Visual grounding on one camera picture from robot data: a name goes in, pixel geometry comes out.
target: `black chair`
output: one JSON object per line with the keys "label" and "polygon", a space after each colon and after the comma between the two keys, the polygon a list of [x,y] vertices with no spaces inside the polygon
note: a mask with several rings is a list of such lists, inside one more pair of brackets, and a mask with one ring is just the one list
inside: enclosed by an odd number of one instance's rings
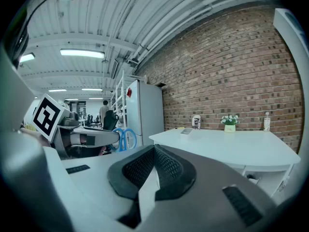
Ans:
{"label": "black chair", "polygon": [[85,125],[87,127],[90,127],[90,124],[91,124],[91,122],[90,122],[90,114],[88,114],[87,121],[85,122]]}
{"label": "black chair", "polygon": [[96,121],[94,123],[95,123],[95,125],[93,127],[100,126],[101,122],[99,121],[98,116],[97,116]]}
{"label": "black chair", "polygon": [[106,112],[103,123],[103,130],[112,131],[116,128],[119,116],[112,110]]}

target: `potted plant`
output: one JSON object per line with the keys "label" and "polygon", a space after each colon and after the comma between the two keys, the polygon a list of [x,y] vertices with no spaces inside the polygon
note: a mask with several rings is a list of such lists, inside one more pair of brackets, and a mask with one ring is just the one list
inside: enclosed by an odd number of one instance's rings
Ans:
{"label": "potted plant", "polygon": [[225,124],[224,131],[225,132],[235,132],[236,124],[239,123],[237,115],[223,116],[221,120],[222,124]]}

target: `black mesh pad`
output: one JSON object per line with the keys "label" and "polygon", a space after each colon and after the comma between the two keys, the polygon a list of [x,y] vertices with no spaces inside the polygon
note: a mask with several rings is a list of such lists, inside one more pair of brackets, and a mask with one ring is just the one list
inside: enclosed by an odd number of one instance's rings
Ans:
{"label": "black mesh pad", "polygon": [[123,175],[139,189],[144,185],[154,168],[154,151],[148,150],[143,155],[129,162],[122,168]]}
{"label": "black mesh pad", "polygon": [[156,201],[181,197],[196,179],[196,170],[189,161],[160,145],[151,145],[114,163],[108,170],[108,180],[119,196],[136,200],[154,166],[160,181]]}

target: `red sticker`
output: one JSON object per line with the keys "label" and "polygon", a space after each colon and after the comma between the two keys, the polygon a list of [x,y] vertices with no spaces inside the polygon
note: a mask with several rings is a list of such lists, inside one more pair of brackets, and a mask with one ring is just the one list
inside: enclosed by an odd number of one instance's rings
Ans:
{"label": "red sticker", "polygon": [[132,90],[131,90],[131,88],[129,88],[129,89],[127,90],[126,95],[128,95],[129,98],[131,98],[131,95],[132,95]]}

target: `white counter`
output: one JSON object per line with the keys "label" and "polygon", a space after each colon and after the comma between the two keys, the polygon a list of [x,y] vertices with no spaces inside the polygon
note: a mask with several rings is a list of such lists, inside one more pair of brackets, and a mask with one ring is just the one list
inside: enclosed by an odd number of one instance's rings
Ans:
{"label": "white counter", "polygon": [[166,145],[223,162],[242,175],[254,174],[258,185],[272,196],[287,179],[300,157],[271,132],[182,129],[165,131],[149,138]]}

